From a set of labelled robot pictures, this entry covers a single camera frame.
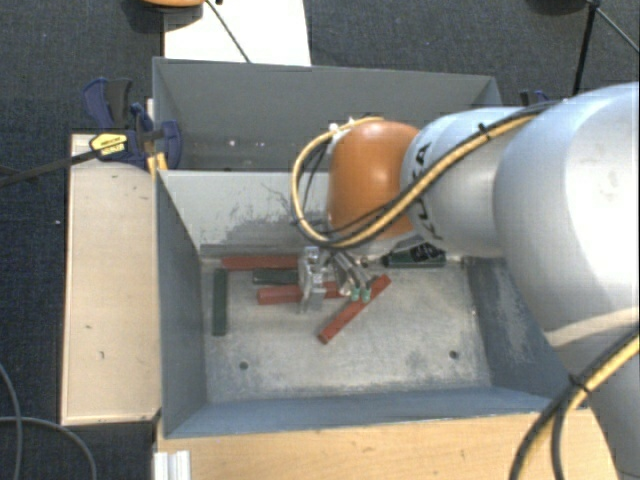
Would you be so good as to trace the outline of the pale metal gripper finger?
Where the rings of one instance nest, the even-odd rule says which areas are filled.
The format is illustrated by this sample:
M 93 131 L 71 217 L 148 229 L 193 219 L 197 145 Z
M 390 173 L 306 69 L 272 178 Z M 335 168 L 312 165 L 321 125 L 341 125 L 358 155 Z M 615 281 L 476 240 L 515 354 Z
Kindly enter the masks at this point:
M 320 250 L 316 246 L 305 247 L 298 258 L 298 285 L 302 293 L 302 299 L 298 305 L 299 313 L 307 313 L 306 300 L 309 287 L 309 273 L 312 269 L 320 270 Z
M 309 311 L 319 311 L 326 295 L 324 286 L 324 273 L 321 270 L 312 269 L 309 273 L 309 287 L 306 307 Z

